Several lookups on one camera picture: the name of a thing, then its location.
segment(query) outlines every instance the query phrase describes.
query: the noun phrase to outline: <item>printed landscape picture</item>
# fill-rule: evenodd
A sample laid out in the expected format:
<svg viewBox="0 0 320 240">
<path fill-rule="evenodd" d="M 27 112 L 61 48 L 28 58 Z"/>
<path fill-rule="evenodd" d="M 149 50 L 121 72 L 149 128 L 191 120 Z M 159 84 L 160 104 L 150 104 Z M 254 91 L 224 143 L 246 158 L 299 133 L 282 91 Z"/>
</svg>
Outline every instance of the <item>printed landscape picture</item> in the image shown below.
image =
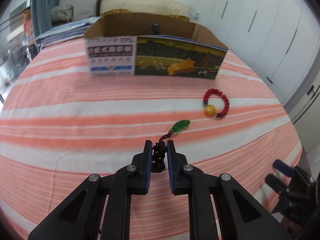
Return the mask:
<svg viewBox="0 0 320 240">
<path fill-rule="evenodd" d="M 225 54 L 192 42 L 138 37 L 135 75 L 215 79 Z"/>
</svg>

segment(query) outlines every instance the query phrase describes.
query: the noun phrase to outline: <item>cabinet handle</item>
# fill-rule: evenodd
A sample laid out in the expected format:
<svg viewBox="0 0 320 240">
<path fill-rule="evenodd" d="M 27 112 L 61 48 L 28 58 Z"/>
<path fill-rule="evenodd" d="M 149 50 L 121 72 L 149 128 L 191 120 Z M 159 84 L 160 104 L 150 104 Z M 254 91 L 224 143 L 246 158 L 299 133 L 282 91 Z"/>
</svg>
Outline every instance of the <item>cabinet handle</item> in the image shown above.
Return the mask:
<svg viewBox="0 0 320 240">
<path fill-rule="evenodd" d="M 270 83 L 271 83 L 271 84 L 273 84 L 273 82 L 271 81 L 271 79 L 270 79 L 270 78 L 268 78 L 268 77 L 267 77 L 267 79 L 270 81 Z"/>
<path fill-rule="evenodd" d="M 250 27 L 249 27 L 248 32 L 249 32 L 249 31 L 250 31 L 250 29 L 251 29 L 251 26 L 252 26 L 252 24 L 253 24 L 253 21 L 254 21 L 254 19 L 255 19 L 256 15 L 257 15 L 257 11 L 254 13 L 254 16 L 253 16 L 253 19 L 252 19 L 252 22 L 251 22 L 251 24 L 250 24 Z"/>
<path fill-rule="evenodd" d="M 228 1 L 226 2 L 226 5 L 224 6 L 223 13 L 221 15 L 221 19 L 222 19 L 223 15 L 224 15 L 224 12 L 226 11 L 227 4 L 228 4 Z"/>
<path fill-rule="evenodd" d="M 289 48 L 287 49 L 286 54 L 288 53 L 289 49 L 291 48 L 291 45 L 292 45 L 292 43 L 293 43 L 293 40 L 294 40 L 294 38 L 295 38 L 295 36 L 296 36 L 296 34 L 297 34 L 297 30 L 298 30 L 298 28 L 296 28 L 296 31 L 294 32 L 293 38 L 292 38 L 292 40 L 291 40 L 291 42 L 290 42 L 290 45 L 289 45 Z"/>
</svg>

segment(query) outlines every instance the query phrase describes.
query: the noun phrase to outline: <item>blue curtain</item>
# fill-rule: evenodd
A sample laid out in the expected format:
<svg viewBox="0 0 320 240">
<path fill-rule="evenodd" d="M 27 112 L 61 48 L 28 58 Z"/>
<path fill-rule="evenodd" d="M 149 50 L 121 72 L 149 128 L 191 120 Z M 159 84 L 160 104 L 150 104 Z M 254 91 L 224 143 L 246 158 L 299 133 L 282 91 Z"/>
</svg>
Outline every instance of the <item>blue curtain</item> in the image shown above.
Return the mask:
<svg viewBox="0 0 320 240">
<path fill-rule="evenodd" d="M 35 38 L 52 28 L 50 10 L 59 5 L 60 0 L 30 0 L 31 19 Z"/>
</svg>

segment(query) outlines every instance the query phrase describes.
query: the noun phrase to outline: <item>metal pin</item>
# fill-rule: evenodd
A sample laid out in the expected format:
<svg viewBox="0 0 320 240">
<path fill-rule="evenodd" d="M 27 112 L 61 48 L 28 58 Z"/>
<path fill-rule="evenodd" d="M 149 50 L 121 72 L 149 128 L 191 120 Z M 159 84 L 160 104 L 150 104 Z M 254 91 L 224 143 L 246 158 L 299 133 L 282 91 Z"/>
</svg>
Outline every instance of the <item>metal pin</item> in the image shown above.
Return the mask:
<svg viewBox="0 0 320 240">
<path fill-rule="evenodd" d="M 90 181 L 97 181 L 99 179 L 99 175 L 98 174 L 91 174 L 89 176 L 89 180 Z"/>
<path fill-rule="evenodd" d="M 183 166 L 183 169 L 185 171 L 192 171 L 193 170 L 193 166 L 190 165 L 190 164 L 186 164 L 186 165 Z"/>
<path fill-rule="evenodd" d="M 137 167 L 133 164 L 130 164 L 127 166 L 127 171 L 135 171 L 137 169 Z"/>
<path fill-rule="evenodd" d="M 228 180 L 231 180 L 231 176 L 228 173 L 223 173 L 221 175 L 221 179 L 228 181 Z"/>
</svg>

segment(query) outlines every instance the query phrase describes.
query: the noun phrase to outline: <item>bracelet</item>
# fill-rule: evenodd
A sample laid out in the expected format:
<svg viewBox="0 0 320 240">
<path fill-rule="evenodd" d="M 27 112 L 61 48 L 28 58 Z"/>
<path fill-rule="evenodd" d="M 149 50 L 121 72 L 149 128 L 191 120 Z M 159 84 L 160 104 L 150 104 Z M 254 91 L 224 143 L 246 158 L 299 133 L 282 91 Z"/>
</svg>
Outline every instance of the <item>bracelet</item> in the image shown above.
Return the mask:
<svg viewBox="0 0 320 240">
<path fill-rule="evenodd" d="M 211 94 L 218 95 L 224 101 L 224 108 L 223 108 L 223 111 L 221 113 L 216 113 L 216 108 L 213 105 L 208 105 L 209 96 Z M 208 115 L 208 116 L 216 115 L 216 117 L 222 118 L 227 114 L 230 104 L 229 104 L 229 99 L 226 97 L 226 95 L 223 95 L 222 92 L 219 91 L 218 89 L 212 88 L 212 89 L 209 89 L 204 94 L 203 106 L 204 106 L 204 111 L 205 111 L 206 115 Z"/>
</svg>

